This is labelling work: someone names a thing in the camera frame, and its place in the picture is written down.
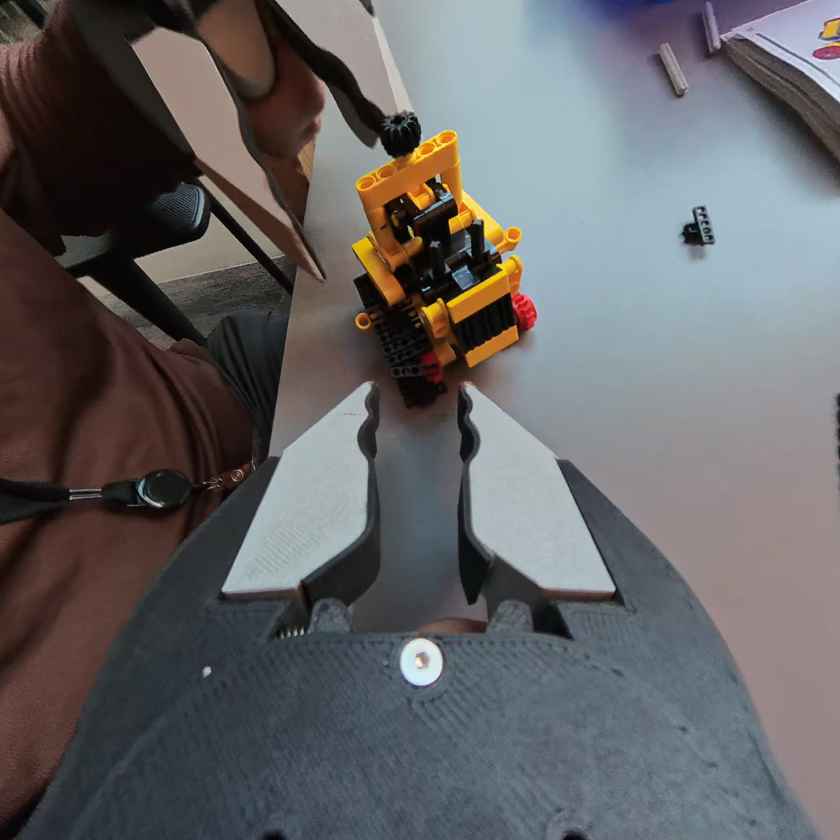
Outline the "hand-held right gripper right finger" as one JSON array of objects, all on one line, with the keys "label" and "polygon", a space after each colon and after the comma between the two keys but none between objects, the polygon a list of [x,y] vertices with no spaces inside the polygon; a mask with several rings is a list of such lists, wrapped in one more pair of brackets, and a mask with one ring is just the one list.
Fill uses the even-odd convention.
[{"label": "hand-held right gripper right finger", "polygon": [[459,387],[458,430],[467,603],[611,600],[616,584],[557,455],[473,384]]}]

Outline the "lego instruction booklet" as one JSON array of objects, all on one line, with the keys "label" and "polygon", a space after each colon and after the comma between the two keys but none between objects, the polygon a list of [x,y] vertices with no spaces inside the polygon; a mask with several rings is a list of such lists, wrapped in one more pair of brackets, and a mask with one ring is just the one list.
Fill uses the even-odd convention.
[{"label": "lego instruction booklet", "polygon": [[721,36],[726,55],[839,159],[839,2],[808,1]]}]

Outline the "person's dark trouser leg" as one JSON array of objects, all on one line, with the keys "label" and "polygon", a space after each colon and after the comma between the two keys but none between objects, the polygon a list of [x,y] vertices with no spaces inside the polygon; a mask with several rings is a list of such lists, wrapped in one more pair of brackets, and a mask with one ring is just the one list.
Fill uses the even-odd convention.
[{"label": "person's dark trouser leg", "polygon": [[255,451],[268,455],[287,341],[286,311],[240,311],[223,317],[206,348],[255,424]]}]

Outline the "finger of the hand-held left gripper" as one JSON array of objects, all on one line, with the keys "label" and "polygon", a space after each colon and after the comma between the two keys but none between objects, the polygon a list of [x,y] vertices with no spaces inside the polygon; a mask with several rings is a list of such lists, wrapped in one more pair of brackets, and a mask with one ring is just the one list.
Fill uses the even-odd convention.
[{"label": "finger of the hand-held left gripper", "polygon": [[387,78],[372,2],[268,2],[284,39],[327,86],[345,122],[367,146],[378,143]]},{"label": "finger of the hand-held left gripper", "polygon": [[259,151],[245,100],[205,48],[159,28],[132,2],[69,2],[86,46],[145,118],[299,268],[321,262]]}]

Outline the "person's brown sweater torso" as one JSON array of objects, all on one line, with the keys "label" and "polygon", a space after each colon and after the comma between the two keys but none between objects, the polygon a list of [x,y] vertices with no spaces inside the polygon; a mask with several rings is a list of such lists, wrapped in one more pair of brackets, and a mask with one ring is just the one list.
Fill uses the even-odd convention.
[{"label": "person's brown sweater torso", "polygon": [[[5,214],[1,281],[3,478],[203,481],[250,461],[254,422],[205,350],[153,346]],[[2,824],[52,780],[115,637],[220,499],[169,513],[80,503],[2,526]]]}]

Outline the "small black lego beam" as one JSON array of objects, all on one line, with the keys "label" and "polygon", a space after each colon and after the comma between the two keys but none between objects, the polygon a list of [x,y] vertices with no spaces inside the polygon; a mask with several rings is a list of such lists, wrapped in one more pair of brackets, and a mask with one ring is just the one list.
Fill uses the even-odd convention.
[{"label": "small black lego beam", "polygon": [[688,246],[709,247],[716,244],[707,205],[692,208],[692,221],[683,226],[681,236],[684,244]]}]

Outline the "person's left forearm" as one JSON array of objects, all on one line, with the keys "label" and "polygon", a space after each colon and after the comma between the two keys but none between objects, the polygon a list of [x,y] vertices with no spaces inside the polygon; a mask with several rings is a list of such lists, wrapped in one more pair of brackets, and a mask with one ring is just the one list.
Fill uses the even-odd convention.
[{"label": "person's left forearm", "polygon": [[168,193],[193,163],[90,52],[67,2],[35,40],[2,46],[2,259],[97,237]]}]

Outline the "black lego gear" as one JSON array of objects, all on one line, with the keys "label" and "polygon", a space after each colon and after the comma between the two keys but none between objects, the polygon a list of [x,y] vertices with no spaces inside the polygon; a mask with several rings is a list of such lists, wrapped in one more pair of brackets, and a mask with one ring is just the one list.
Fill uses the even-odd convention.
[{"label": "black lego gear", "polygon": [[422,128],[415,111],[401,111],[384,116],[378,130],[383,150],[393,159],[408,156],[422,140]]}]

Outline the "person's left hand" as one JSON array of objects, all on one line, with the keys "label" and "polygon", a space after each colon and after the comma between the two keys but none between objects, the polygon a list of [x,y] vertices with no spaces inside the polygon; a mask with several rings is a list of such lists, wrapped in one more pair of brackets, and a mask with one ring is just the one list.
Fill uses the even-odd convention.
[{"label": "person's left hand", "polygon": [[290,161],[320,132],[326,87],[283,38],[270,12],[258,10],[251,42],[256,57],[248,65],[240,59],[232,73],[259,151]]}]

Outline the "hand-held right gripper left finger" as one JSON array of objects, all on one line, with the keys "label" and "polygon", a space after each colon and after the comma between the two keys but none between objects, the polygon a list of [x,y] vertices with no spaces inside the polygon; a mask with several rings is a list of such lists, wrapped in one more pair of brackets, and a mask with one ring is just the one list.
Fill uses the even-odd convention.
[{"label": "hand-held right gripper left finger", "polygon": [[381,568],[380,391],[364,382],[276,462],[222,586],[228,600],[357,601]]}]

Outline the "black mesh office chair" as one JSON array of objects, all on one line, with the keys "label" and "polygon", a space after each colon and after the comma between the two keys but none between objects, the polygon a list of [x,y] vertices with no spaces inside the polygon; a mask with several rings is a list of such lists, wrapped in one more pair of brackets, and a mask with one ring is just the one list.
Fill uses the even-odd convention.
[{"label": "black mesh office chair", "polygon": [[89,277],[173,339],[204,346],[206,340],[187,316],[137,264],[137,259],[191,244],[217,217],[257,263],[288,293],[291,279],[199,181],[180,184],[151,203],[135,208],[120,226],[98,237],[64,237],[58,263],[75,278]]}]

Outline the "yellow lego bulldozer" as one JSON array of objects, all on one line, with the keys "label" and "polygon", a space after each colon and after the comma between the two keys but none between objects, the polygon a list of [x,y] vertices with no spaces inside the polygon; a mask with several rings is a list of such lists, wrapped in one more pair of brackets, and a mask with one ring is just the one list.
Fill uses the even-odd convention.
[{"label": "yellow lego bulldozer", "polygon": [[353,244],[363,270],[355,325],[377,338],[406,407],[432,405],[448,366],[473,368],[535,326],[513,254],[522,232],[464,191],[452,130],[391,157],[356,190],[370,230]]}]

